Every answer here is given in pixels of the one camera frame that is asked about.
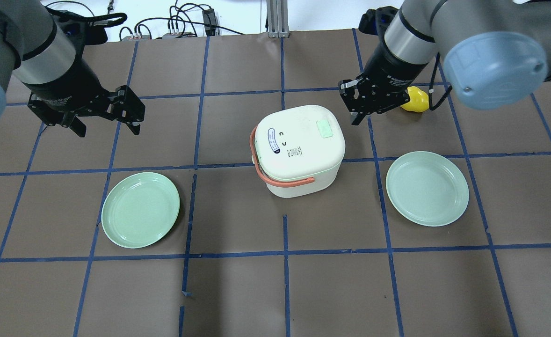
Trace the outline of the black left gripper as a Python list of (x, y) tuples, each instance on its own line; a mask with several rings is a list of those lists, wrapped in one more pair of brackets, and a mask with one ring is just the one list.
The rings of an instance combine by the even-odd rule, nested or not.
[[(43, 84), (27, 84), (30, 91), (50, 109), (81, 117), (103, 117), (127, 124), (138, 136), (145, 119), (145, 105), (127, 85), (105, 89), (83, 59), (76, 59), (58, 79)], [(68, 126), (78, 137), (85, 137), (87, 126), (75, 117)]]

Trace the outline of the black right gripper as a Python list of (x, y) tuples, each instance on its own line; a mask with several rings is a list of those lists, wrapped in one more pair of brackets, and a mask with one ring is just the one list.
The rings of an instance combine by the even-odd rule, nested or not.
[(379, 44), (359, 75), (338, 82), (351, 124), (359, 126), (366, 115), (383, 114), (408, 102), (407, 88), (426, 66), (403, 60)]

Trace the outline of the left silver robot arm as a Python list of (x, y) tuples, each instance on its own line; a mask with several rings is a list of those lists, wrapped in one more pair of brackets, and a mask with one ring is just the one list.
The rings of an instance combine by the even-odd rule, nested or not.
[(11, 77), (29, 90), (28, 108), (47, 126), (85, 137), (81, 117), (126, 124), (139, 134), (145, 105), (129, 86), (103, 88), (83, 59), (87, 31), (126, 21), (124, 13), (83, 17), (38, 0), (0, 0), (0, 117)]

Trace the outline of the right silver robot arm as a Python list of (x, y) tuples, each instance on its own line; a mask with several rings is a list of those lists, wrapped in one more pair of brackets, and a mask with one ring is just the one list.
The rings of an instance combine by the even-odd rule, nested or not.
[(371, 9), (359, 30), (379, 43), (361, 74), (338, 83), (353, 125), (409, 102), (431, 60), (471, 109), (513, 104), (551, 81), (551, 0), (405, 0)]

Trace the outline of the green plate near left arm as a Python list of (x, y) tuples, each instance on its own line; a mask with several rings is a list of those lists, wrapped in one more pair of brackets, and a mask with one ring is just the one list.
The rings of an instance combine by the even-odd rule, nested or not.
[(114, 244), (129, 249), (162, 239), (180, 213), (180, 194), (166, 176), (143, 171), (121, 180), (101, 209), (101, 225)]

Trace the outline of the green plate near right arm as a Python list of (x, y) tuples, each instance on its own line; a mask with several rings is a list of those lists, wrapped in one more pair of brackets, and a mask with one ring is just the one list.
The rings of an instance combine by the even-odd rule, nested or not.
[(416, 151), (391, 163), (386, 175), (391, 204), (406, 219), (426, 227), (442, 227), (461, 218), (470, 200), (462, 171), (434, 152)]

